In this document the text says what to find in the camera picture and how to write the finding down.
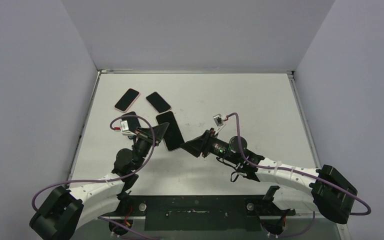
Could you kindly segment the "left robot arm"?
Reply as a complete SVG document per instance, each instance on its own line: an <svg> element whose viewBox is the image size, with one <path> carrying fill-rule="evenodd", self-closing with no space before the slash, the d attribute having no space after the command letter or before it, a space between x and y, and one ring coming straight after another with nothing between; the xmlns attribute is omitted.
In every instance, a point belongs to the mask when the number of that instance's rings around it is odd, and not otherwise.
<svg viewBox="0 0 384 240"><path fill-rule="evenodd" d="M129 210L129 190L139 178L138 171L150 160L154 148L163 140L169 123L164 122L131 131L127 117L119 117L119 126L111 129L124 136L134 136L131 148L121 149L113 169L99 179L79 180L80 186L66 188L73 180L54 183L52 191L35 214L29 226L43 240L69 240L86 223L114 212L124 215Z"/></svg>

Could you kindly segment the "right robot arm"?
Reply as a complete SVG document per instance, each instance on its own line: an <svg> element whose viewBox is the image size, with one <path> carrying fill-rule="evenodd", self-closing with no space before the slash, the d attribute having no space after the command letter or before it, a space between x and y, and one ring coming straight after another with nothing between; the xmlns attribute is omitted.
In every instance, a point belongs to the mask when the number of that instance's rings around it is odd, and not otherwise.
<svg viewBox="0 0 384 240"><path fill-rule="evenodd" d="M234 136L228 142L218 139L212 128L180 145L194 157L212 154L232 163L246 179L286 187L263 199L262 207L270 215L280 210L305 210L319 212L337 224L348 222L358 191L336 168L326 164L322 168L291 166L258 155L247 146L243 137Z"/></svg>

